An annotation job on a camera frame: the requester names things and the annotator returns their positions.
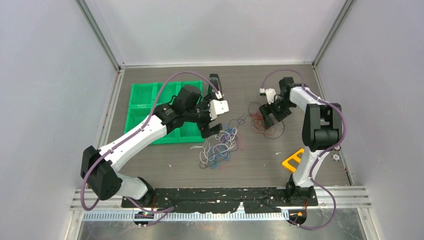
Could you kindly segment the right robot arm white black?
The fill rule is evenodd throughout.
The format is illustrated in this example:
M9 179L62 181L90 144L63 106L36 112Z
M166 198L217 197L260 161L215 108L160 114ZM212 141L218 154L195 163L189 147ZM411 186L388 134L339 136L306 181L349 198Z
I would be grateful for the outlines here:
M301 138L303 154L297 169L290 175L284 197L291 205L299 205L313 196L315 176L329 151L343 138L341 106L328 103L310 91L303 83L295 83L292 77L279 81L280 93L273 88L260 88L259 94L267 102L259 107L264 129L275 121L281 122L299 107L304 112Z

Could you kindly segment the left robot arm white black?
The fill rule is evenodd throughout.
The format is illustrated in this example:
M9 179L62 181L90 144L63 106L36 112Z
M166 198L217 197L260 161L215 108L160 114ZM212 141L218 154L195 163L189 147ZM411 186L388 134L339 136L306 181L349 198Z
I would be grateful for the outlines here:
M195 123L204 139L218 134L222 124L211 127L210 123L229 111L228 102L220 92L212 91L205 97L201 94L197 87L185 85L173 100L156 106L152 115L117 140L99 149L87 147L80 172L83 185L89 186L101 201L119 195L148 207L154 197L147 182L119 171L134 155L184 123Z

